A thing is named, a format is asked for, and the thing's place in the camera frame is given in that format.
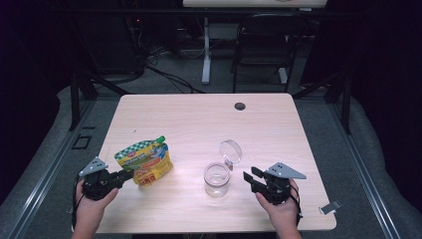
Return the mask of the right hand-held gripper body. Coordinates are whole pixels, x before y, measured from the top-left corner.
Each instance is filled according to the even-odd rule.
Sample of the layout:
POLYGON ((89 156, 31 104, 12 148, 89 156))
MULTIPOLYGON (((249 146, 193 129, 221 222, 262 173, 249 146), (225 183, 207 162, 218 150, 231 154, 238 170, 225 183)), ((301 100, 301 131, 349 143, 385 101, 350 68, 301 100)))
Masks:
POLYGON ((282 203, 291 195, 291 179, 306 179, 307 177, 297 170, 277 162, 264 172, 264 183, 255 180, 256 191, 261 193, 270 203, 282 203))

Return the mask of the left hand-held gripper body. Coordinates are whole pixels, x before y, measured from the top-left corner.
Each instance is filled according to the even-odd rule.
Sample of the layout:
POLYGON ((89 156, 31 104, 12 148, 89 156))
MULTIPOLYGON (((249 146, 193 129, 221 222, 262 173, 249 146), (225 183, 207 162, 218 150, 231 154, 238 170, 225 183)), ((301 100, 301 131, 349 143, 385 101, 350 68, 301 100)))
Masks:
POLYGON ((97 156, 79 172, 84 179, 83 195, 91 200, 105 198, 114 188, 121 188, 118 172, 109 173, 108 165, 97 156))

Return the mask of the yellow spout pouch green cap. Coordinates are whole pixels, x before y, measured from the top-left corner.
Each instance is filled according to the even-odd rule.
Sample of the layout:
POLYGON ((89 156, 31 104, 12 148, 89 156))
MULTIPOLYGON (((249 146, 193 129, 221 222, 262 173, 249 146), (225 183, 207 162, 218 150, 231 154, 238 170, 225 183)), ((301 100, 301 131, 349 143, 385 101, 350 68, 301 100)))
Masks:
POLYGON ((114 159, 123 169, 133 171, 133 181, 139 186, 151 185, 173 168, 163 135, 128 146, 114 159))

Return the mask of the clear glass jar with lid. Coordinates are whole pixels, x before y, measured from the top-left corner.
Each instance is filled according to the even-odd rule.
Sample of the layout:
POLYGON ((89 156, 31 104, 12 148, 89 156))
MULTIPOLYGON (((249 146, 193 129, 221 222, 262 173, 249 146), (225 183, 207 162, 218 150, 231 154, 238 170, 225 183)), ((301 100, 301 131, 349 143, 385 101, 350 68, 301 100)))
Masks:
POLYGON ((222 161, 211 162, 203 173, 205 191, 212 197, 222 197, 228 192, 231 172, 243 157, 240 145, 232 139, 220 143, 219 153, 222 161))

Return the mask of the person's right hand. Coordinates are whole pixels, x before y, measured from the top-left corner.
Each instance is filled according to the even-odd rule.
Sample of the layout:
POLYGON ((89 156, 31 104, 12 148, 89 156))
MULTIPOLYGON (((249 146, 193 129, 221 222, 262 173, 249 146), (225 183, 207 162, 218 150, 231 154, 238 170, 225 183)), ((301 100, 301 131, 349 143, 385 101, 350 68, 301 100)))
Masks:
POLYGON ((267 211, 271 223, 276 229, 286 231, 288 228, 296 229, 299 215, 299 188, 291 179, 291 196, 278 205, 273 205, 259 192, 255 194, 260 205, 267 211))

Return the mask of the person's left hand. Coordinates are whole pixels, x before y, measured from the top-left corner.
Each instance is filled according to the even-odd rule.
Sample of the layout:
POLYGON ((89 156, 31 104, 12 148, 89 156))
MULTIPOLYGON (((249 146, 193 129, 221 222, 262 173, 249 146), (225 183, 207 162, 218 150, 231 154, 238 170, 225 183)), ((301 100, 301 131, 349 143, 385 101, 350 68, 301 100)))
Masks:
POLYGON ((106 208, 117 197, 118 189, 114 188, 103 199, 91 200, 84 196, 83 185, 84 182, 82 180, 77 184, 76 199, 78 209, 76 210, 77 222, 75 230, 90 229, 96 232, 103 219, 106 208))

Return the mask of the dark computer case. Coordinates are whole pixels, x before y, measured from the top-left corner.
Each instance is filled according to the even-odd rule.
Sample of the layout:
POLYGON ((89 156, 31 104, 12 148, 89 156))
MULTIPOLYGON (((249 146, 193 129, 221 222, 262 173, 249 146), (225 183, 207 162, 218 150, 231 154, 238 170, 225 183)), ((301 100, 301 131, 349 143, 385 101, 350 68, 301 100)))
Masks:
POLYGON ((144 63, 121 16, 84 16, 80 28, 97 70, 103 75, 141 75, 144 63))

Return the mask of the black folding chair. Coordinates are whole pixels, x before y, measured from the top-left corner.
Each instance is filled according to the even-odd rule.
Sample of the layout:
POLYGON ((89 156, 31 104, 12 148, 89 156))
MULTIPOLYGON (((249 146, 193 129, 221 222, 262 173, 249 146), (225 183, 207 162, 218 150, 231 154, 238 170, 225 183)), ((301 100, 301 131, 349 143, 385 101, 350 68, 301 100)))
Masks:
POLYGON ((238 68, 273 68, 286 71, 285 92, 295 65, 301 39, 308 21, 298 13, 260 13, 246 17, 238 26, 236 48, 231 67, 233 92, 236 92, 238 68))

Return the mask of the white desk leg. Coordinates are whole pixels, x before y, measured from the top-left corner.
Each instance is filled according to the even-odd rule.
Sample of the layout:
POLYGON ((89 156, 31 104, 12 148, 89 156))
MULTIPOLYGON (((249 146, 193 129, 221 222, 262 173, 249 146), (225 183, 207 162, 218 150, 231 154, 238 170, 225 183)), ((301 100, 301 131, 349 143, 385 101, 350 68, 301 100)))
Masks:
POLYGON ((210 73, 211 73, 211 57, 210 57, 210 38, 209 38, 209 22, 208 19, 204 19, 204 60, 203 60, 203 70, 202 70, 202 80, 203 85, 208 85, 210 83, 210 73))

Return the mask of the light wooden desk top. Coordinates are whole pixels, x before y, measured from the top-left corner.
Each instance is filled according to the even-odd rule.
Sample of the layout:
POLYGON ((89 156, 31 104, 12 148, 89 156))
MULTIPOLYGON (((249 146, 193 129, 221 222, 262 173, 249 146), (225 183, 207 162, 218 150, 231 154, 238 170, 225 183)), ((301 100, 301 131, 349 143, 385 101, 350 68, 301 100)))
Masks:
POLYGON ((324 8, 328 0, 182 0, 193 8, 324 8))

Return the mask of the black rectangular floor bracket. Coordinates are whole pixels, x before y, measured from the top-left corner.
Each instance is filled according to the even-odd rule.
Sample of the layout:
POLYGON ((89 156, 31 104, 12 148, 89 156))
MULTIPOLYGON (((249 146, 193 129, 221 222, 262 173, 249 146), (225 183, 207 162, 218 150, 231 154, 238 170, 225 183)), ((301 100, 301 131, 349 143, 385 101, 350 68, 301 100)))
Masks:
POLYGON ((91 141, 92 137, 90 135, 79 134, 72 145, 72 149, 87 149, 91 141))

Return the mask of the aluminium floor rail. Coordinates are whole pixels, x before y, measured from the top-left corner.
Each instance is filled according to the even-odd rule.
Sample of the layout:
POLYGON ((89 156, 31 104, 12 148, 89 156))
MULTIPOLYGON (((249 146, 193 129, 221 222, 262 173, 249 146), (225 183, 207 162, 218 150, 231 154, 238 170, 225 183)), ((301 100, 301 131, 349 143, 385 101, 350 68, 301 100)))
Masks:
POLYGON ((93 120, 95 102, 83 104, 81 120, 69 131, 70 115, 61 108, 52 129, 11 194, 0 205, 0 239, 69 239, 72 235, 74 181, 78 171, 99 150, 100 127, 93 120), (90 135, 87 149, 72 149, 81 135, 90 135))
POLYGON ((402 239, 398 232, 390 213, 388 212, 384 200, 379 194, 374 181, 363 161, 363 157, 360 154, 357 145, 353 139, 352 134, 348 134, 343 128, 340 120, 340 112, 336 106, 327 105, 327 108, 338 128, 343 140, 345 141, 347 148, 351 154, 351 163, 354 171, 359 178, 360 184, 366 194, 369 204, 377 218, 378 224, 386 239, 402 239))

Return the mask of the black metal frame stand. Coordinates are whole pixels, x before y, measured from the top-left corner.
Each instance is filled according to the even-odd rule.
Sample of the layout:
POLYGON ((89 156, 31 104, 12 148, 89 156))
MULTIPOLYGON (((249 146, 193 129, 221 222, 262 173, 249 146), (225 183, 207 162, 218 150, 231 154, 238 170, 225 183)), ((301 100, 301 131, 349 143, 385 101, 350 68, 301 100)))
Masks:
POLYGON ((107 81, 98 74, 87 70, 75 70, 70 84, 72 122, 69 131, 74 130, 81 120, 80 93, 88 101, 95 101, 98 98, 99 93, 94 87, 94 83, 99 83, 120 96, 128 95, 128 91, 107 81))
POLYGON ((304 90, 293 94, 293 98, 301 99, 325 85, 328 85, 328 90, 323 98, 327 104, 334 104, 339 97, 342 97, 340 123, 345 132, 347 134, 351 134, 349 124, 351 103, 351 76, 348 73, 335 73, 317 83, 311 84, 304 90))

